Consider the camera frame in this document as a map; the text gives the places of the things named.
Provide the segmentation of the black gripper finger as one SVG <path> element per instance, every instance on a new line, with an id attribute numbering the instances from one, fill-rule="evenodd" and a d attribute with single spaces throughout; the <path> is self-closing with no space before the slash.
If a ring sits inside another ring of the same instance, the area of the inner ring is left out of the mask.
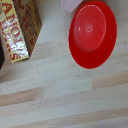
<path id="1" fill-rule="evenodd" d="M 2 47 L 2 44 L 0 42 L 0 69 L 1 69 L 4 61 L 5 61 L 5 57 L 4 57 L 3 47 Z"/>

